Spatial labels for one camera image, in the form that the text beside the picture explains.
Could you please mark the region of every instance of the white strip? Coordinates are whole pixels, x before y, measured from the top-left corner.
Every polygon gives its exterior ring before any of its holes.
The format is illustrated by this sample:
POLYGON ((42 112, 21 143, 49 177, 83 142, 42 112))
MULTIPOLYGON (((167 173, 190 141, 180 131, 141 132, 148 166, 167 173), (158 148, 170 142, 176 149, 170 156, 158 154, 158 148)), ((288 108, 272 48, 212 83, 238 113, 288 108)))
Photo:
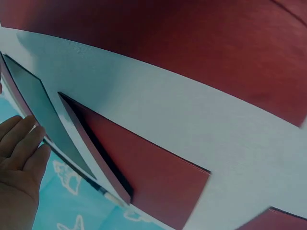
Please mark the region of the white strip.
POLYGON ((212 171, 185 229, 232 230, 269 206, 307 218, 307 142, 301 129, 132 58, 12 29, 0 30, 0 37, 0 49, 43 81, 71 136, 57 91, 212 171))

